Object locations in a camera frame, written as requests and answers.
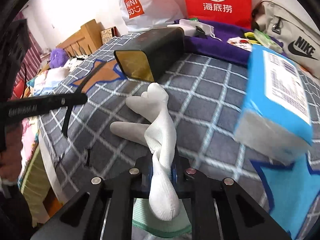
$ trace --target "purple cloth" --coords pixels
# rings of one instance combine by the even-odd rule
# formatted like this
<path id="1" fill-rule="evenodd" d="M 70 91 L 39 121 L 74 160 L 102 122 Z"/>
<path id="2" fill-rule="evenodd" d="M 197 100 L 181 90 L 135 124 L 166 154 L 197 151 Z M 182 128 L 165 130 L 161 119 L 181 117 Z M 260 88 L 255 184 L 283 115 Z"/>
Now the purple cloth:
<path id="1" fill-rule="evenodd" d="M 210 36 L 207 36 L 207 39 L 185 36 L 184 44 L 186 52 L 226 60 L 237 65 L 247 65 L 250 52 L 227 43 L 227 40 L 235 37 L 243 37 L 244 33 L 252 32 L 252 30 L 221 22 L 205 20 L 199 20 L 199 22 L 213 26 L 215 36 L 222 41 Z M 273 40 L 283 47 L 282 42 L 276 39 Z"/>
<path id="2" fill-rule="evenodd" d="M 63 67 L 68 59 L 69 57 L 63 49 L 56 48 L 50 54 L 50 68 Z"/>

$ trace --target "nike logo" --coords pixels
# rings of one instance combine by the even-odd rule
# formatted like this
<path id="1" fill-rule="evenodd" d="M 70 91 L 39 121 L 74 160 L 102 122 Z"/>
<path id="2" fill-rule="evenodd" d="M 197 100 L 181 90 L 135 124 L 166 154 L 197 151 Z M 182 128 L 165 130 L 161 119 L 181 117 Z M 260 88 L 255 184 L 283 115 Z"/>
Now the nike logo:
<path id="1" fill-rule="evenodd" d="M 296 50 L 293 44 L 296 45 L 303 52 Z M 318 60 L 312 56 L 312 54 L 315 52 L 316 49 L 301 37 L 299 37 L 297 41 L 291 42 L 288 45 L 288 50 L 294 55 Z"/>

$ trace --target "purple plush toy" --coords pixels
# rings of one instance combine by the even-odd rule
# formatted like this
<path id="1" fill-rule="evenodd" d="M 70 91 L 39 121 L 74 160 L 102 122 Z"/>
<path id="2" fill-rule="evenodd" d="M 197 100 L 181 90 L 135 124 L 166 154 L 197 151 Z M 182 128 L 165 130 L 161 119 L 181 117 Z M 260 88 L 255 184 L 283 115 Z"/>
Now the purple plush toy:
<path id="1" fill-rule="evenodd" d="M 56 48 L 50 55 L 50 68 L 63 67 L 68 59 L 69 57 L 63 49 Z"/>

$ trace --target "gray nike bag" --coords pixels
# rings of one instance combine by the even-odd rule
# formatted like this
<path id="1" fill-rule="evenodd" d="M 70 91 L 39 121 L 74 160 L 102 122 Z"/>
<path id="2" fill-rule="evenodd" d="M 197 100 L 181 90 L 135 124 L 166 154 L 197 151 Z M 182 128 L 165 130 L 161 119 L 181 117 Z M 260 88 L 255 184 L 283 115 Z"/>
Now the gray nike bag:
<path id="1" fill-rule="evenodd" d="M 283 5 L 262 0 L 252 12 L 259 30 L 283 42 L 288 58 L 320 78 L 320 35 Z"/>

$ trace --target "bed frame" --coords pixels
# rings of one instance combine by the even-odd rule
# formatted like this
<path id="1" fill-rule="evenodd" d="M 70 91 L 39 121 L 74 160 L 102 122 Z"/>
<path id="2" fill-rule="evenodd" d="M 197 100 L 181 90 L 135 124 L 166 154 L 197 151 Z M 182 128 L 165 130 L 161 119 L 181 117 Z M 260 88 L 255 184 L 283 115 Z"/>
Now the bed frame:
<path id="1" fill-rule="evenodd" d="M 57 48 L 64 49 L 69 57 L 91 55 L 102 46 L 101 28 L 93 19 L 81 26 L 80 30 L 71 35 Z"/>

